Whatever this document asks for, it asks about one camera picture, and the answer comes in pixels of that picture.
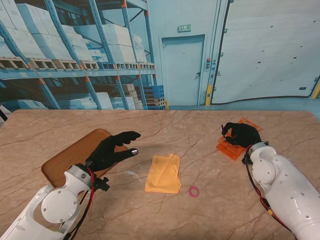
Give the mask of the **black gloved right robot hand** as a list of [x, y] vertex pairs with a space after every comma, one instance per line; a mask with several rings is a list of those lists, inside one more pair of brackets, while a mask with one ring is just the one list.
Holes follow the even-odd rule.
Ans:
[[222, 126], [221, 134], [227, 143], [242, 148], [247, 148], [262, 141], [256, 128], [245, 123], [228, 122], [225, 126]]

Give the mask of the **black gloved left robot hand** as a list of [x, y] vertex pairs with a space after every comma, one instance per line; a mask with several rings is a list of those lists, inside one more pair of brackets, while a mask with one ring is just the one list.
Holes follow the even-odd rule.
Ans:
[[93, 172], [102, 171], [112, 167], [114, 164], [136, 156], [139, 151], [136, 148], [115, 152], [116, 147], [123, 147], [141, 137], [135, 131], [126, 131], [117, 135], [111, 135], [102, 140], [97, 148], [85, 161], [85, 166]]

